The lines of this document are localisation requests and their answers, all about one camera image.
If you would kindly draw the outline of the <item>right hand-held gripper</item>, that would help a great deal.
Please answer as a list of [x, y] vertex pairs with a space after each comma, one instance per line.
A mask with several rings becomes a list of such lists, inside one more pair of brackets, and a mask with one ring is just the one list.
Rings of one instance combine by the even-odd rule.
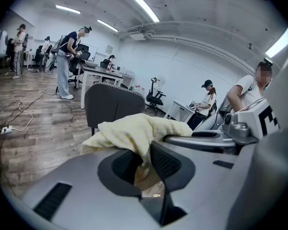
[[203, 120], [190, 137], [166, 136], [164, 142], [192, 150], [236, 154], [236, 144], [257, 143], [278, 130], [276, 115], [262, 97], [235, 113], [218, 111]]

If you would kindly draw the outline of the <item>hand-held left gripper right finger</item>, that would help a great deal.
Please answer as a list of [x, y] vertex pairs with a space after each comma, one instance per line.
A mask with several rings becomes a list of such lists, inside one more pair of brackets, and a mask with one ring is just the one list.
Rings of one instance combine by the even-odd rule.
[[155, 230], [224, 230], [235, 196], [222, 191], [237, 155], [152, 142], [153, 168], [165, 185]]

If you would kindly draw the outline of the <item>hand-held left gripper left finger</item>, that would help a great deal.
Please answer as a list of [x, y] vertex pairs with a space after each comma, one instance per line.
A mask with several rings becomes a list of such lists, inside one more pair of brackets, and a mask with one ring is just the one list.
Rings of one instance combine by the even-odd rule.
[[69, 159], [30, 187], [22, 202], [47, 230], [157, 230], [134, 186], [139, 155], [105, 149]]

